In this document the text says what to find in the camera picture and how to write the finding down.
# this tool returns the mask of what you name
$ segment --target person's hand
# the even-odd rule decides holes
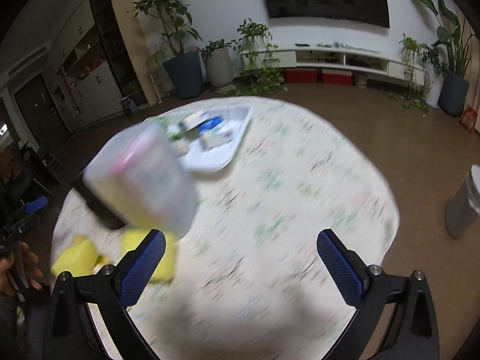
[[[29,276],[35,276],[37,278],[43,277],[42,271],[40,271],[35,264],[38,262],[38,257],[35,253],[32,253],[28,247],[28,245],[25,242],[21,242],[22,245],[22,260],[23,260],[23,266],[25,268],[25,274],[27,277]],[[0,257],[0,295],[7,295],[14,297],[15,296],[15,291],[11,287],[6,270],[10,269],[12,265],[14,264],[14,254],[9,253],[6,256]],[[36,290],[41,290],[42,285],[33,279],[29,279],[30,284],[32,285],[33,288]]]

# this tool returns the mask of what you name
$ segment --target tall leafy plant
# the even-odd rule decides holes
[[[437,37],[438,40],[432,45],[425,47],[423,60],[430,62],[436,73],[446,74],[448,72],[457,74],[464,78],[469,67],[471,57],[469,56],[470,35],[464,40],[466,20],[460,24],[455,13],[450,11],[444,0],[438,0],[438,9],[432,0],[417,0],[426,6],[435,15],[438,21]],[[440,16],[446,21],[446,26],[440,21]],[[444,46],[447,52],[447,63],[444,64],[438,57],[438,47]]]
[[[283,82],[279,62],[274,58],[273,36],[268,26],[255,23],[252,19],[244,20],[238,27],[240,38],[232,40],[233,49],[243,58],[243,77],[250,80],[250,86],[243,90],[228,91],[228,95],[265,95],[275,92]]]
[[[171,52],[174,56],[180,56],[185,53],[184,41],[187,36],[195,40],[202,39],[195,28],[193,28],[189,5],[181,0],[139,0],[134,2],[138,15],[140,12],[148,16],[160,19],[163,31],[163,42],[158,45],[159,50]]]

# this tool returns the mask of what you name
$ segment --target round table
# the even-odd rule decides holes
[[[354,313],[316,251],[332,228],[369,264],[397,233],[398,208],[375,166],[312,112],[278,100],[235,97],[181,107],[250,104],[253,118],[233,161],[194,176],[200,205],[178,243],[172,283],[148,285],[129,314],[161,359],[321,359]],[[75,234],[115,263],[122,230],[110,231],[70,191],[51,261]],[[120,359],[95,306],[109,355]]]

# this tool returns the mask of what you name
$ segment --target door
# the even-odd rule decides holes
[[[55,76],[54,70],[52,68],[45,68],[42,72],[43,79],[48,86],[50,93],[53,93],[56,90],[58,83]]]
[[[61,40],[60,38],[57,38],[50,49],[49,59],[47,62],[47,68],[53,71],[53,73],[50,71],[52,75],[55,75],[55,73],[60,70],[60,66],[62,66],[63,62],[65,61],[66,55],[63,56],[63,54],[65,54],[65,52],[62,50]]]
[[[55,152],[66,140],[68,131],[60,119],[41,75],[15,93],[18,108],[38,144],[50,145]]]
[[[94,26],[90,2],[83,0],[75,12],[70,16],[58,36],[57,42],[61,45],[62,56],[66,58],[85,34]]]
[[[97,67],[92,75],[95,78],[94,98],[97,114],[100,117],[112,115],[122,110],[122,94],[107,61]]]
[[[85,78],[81,83],[78,84],[78,86],[75,89],[71,91],[71,95],[73,96],[73,99],[75,100],[80,110],[82,126],[90,124],[96,120],[94,109],[91,104],[92,96],[89,91],[89,88],[90,88],[89,81],[93,78],[90,76]]]
[[[18,142],[20,137],[15,130],[14,124],[11,122],[3,98],[0,97],[0,150],[5,148],[12,142]]]

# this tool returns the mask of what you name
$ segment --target white tv cabinet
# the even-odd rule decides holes
[[[260,49],[258,63],[265,58],[265,49]],[[376,52],[353,47],[320,47],[280,44],[272,51],[272,59],[278,59],[279,68],[333,68],[348,71],[361,71],[380,76],[391,77],[408,82],[407,66],[400,58],[383,52]],[[424,84],[425,70],[415,66],[415,80]]]

